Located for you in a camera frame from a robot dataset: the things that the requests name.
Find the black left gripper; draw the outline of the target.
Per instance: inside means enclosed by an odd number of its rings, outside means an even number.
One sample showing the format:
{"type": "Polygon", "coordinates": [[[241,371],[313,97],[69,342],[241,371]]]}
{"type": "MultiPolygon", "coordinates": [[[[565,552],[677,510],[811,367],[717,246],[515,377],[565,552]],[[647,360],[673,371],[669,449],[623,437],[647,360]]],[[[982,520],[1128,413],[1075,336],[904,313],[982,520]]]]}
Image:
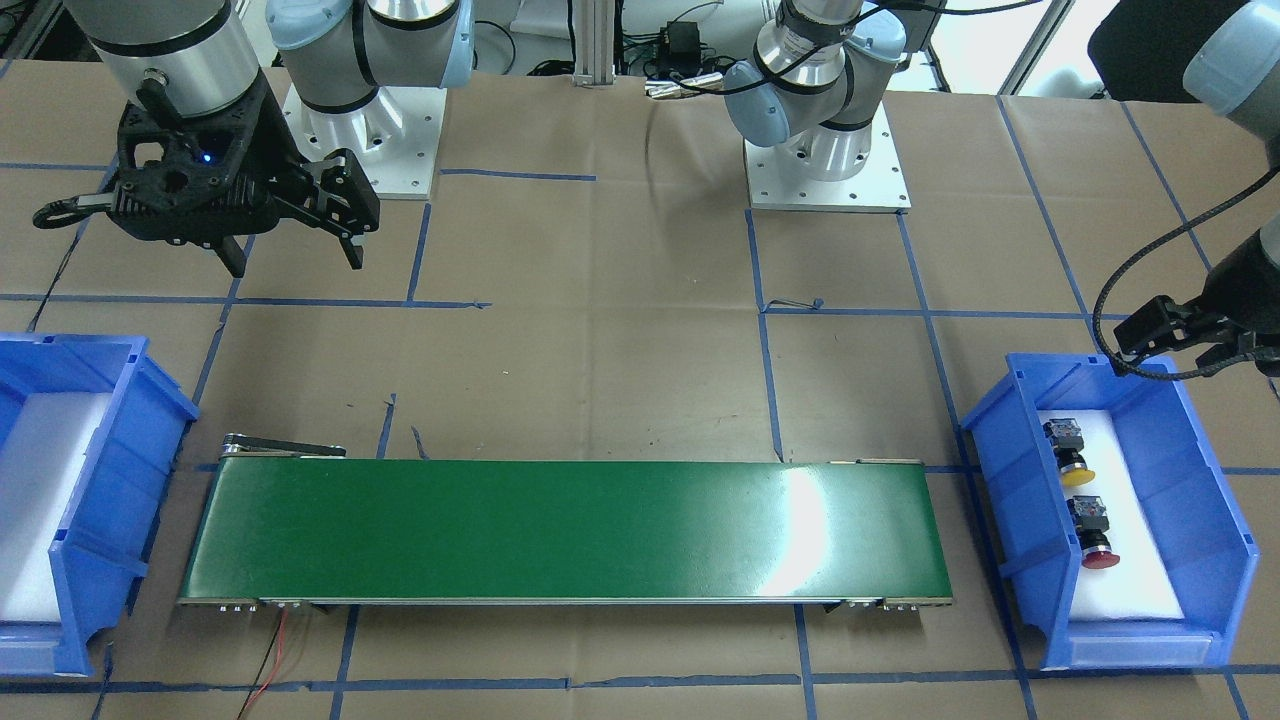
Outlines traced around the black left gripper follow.
{"type": "Polygon", "coordinates": [[[1196,305],[1156,296],[1114,331],[1128,363],[1181,351],[1210,341],[1216,315],[1225,333],[1196,359],[1198,377],[1213,377],[1252,363],[1262,375],[1279,378],[1279,229],[1261,228],[1216,265],[1196,305]]]}

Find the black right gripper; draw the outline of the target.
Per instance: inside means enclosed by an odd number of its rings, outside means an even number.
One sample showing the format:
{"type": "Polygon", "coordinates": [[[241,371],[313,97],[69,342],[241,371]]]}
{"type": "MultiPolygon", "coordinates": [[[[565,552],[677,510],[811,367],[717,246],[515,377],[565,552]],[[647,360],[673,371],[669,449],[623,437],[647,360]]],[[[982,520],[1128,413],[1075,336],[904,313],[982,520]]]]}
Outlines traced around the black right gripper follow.
{"type": "Polygon", "coordinates": [[[179,114],[175,87],[147,73],[141,100],[120,118],[106,211],[116,225],[137,240],[205,245],[242,279],[247,256],[234,236],[270,231],[306,205],[314,225],[339,240],[349,268],[364,268],[380,199],[355,151],[306,163],[262,72],[229,106],[201,117],[179,114]]]}

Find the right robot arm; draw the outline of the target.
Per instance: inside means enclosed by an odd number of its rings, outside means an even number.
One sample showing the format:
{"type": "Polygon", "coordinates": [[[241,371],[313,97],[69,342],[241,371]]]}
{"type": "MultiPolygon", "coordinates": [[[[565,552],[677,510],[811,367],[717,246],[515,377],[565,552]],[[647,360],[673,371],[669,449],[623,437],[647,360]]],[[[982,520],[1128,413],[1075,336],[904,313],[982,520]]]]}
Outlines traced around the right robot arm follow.
{"type": "Polygon", "coordinates": [[[35,225],[102,213],[136,240],[214,252],[236,278],[239,237],[284,218],[334,236],[360,269],[380,201],[428,193],[445,91],[474,69],[470,1],[270,1],[300,104],[287,111],[230,1],[67,10],[128,104],[106,188],[50,202],[35,225]]]}

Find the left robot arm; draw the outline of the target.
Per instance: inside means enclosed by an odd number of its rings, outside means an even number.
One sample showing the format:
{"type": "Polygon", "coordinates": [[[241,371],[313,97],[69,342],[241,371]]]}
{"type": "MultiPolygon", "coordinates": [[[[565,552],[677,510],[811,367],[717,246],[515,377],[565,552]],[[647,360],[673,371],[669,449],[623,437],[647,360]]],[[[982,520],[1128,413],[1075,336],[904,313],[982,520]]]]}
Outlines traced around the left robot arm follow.
{"type": "MultiPolygon", "coordinates": [[[[762,27],[751,56],[724,73],[721,90],[739,133],[760,147],[804,135],[867,137],[905,45],[895,12],[922,1],[783,1],[762,27]]],[[[1105,305],[1139,260],[1235,208],[1277,178],[1277,4],[1212,1],[1207,12],[1153,1],[1146,22],[1184,24],[1180,37],[1153,28],[1146,60],[1171,50],[1196,101],[1265,145],[1267,170],[1229,199],[1138,249],[1103,283],[1091,311],[1096,347],[1117,375],[1189,380],[1249,363],[1277,375],[1277,222],[1254,231],[1210,269],[1201,292],[1148,300],[1105,338],[1105,305]]]]}

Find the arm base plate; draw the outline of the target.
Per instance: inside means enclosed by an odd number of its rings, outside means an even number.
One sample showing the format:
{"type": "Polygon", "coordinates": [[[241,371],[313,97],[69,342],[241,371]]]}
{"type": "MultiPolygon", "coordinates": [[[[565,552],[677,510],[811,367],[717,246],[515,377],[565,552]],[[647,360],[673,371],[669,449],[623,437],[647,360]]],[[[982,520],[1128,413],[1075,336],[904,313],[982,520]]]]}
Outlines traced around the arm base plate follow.
{"type": "Polygon", "coordinates": [[[883,104],[852,132],[819,126],[773,147],[742,146],[754,209],[895,214],[913,206],[883,104]]]}
{"type": "Polygon", "coordinates": [[[429,200],[447,99],[444,88],[383,87],[364,108],[324,114],[307,108],[291,87],[283,111],[308,160],[348,149],[380,199],[429,200]]]}

